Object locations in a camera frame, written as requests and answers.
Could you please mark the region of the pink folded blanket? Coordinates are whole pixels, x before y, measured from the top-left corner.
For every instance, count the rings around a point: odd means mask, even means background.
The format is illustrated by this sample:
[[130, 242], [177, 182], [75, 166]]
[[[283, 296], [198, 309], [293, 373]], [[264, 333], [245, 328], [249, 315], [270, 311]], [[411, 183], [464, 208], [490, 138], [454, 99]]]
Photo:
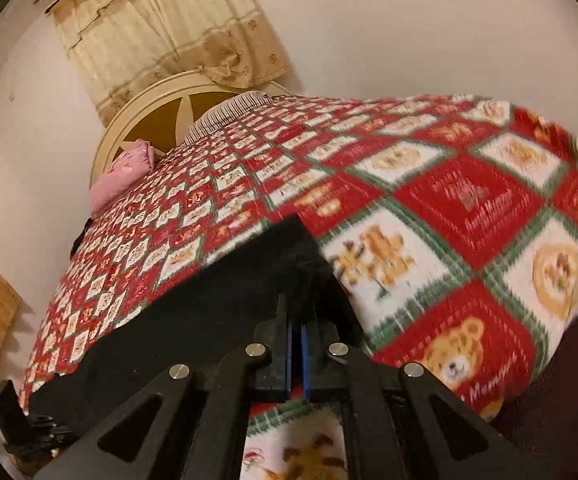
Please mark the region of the pink folded blanket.
[[90, 206], [93, 217], [101, 214], [138, 180], [155, 167], [155, 151], [145, 140], [134, 141], [98, 177], [90, 189]]

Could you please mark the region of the black item beside bed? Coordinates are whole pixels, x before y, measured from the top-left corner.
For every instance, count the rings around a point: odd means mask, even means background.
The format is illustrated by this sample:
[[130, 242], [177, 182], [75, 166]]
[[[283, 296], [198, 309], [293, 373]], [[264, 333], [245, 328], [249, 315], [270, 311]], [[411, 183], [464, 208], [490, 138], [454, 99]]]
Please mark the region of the black item beside bed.
[[86, 233], [88, 232], [88, 229], [91, 227], [91, 225], [93, 224], [93, 218], [88, 218], [88, 220], [86, 220], [83, 229], [81, 231], [81, 233], [78, 235], [78, 237], [76, 237], [76, 239], [74, 240], [71, 250], [70, 250], [70, 260], [74, 258], [74, 256], [76, 255], [76, 252], [78, 251], [78, 249], [80, 248], [81, 244], [83, 243], [84, 237], [86, 235]]

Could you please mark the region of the black pants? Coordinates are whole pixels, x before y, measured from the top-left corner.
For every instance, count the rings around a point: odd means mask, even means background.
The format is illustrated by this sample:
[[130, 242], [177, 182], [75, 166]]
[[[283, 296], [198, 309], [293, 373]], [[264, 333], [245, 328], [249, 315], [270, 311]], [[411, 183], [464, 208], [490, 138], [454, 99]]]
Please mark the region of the black pants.
[[252, 339], [280, 295], [321, 308], [362, 337], [349, 295], [298, 217], [255, 234], [98, 339], [76, 370], [32, 393], [29, 411], [54, 419], [106, 413], [169, 366], [204, 367]]

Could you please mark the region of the beige curtain behind headboard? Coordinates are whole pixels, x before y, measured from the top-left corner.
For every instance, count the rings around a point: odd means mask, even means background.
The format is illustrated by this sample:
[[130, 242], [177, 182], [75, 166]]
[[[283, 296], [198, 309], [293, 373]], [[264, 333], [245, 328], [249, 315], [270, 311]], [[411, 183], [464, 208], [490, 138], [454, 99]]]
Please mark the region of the beige curtain behind headboard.
[[175, 74], [248, 90], [291, 71], [255, 0], [59, 0], [50, 14], [104, 125]]

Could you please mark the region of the cream wooden headboard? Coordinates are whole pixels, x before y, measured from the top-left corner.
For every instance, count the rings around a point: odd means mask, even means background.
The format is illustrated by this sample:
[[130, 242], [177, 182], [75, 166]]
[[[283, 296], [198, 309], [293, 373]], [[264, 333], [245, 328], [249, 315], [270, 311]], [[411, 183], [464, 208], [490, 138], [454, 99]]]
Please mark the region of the cream wooden headboard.
[[90, 182], [95, 183], [138, 139], [150, 142], [155, 157], [162, 158], [183, 142], [188, 128], [207, 110], [240, 92], [215, 84], [197, 70], [156, 82], [126, 103], [109, 122], [94, 157]]

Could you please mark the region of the striped pillow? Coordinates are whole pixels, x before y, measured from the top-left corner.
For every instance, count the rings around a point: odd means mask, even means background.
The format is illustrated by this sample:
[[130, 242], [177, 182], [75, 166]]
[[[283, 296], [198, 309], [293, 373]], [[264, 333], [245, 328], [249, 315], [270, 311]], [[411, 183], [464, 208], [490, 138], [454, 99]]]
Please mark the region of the striped pillow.
[[205, 136], [210, 136], [211, 133], [228, 126], [237, 118], [251, 112], [251, 110], [256, 110], [269, 104], [272, 100], [272, 97], [265, 92], [248, 91], [222, 101], [207, 110], [189, 126], [181, 143], [190, 145]]

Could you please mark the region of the red teddy-bear bedspread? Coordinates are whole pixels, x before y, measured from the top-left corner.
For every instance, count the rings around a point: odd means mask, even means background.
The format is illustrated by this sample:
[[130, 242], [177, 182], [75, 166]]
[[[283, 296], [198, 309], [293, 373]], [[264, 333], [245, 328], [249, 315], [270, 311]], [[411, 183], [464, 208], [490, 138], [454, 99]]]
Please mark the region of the red teddy-bear bedspread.
[[310, 313], [376, 363], [426, 367], [536, 479], [578, 479], [578, 139], [477, 96], [280, 96], [173, 148], [92, 216], [36, 339], [28, 406], [98, 339], [290, 217], [362, 337], [286, 297], [290, 393], [252, 405], [237, 479], [351, 479], [339, 408], [302, 385]]

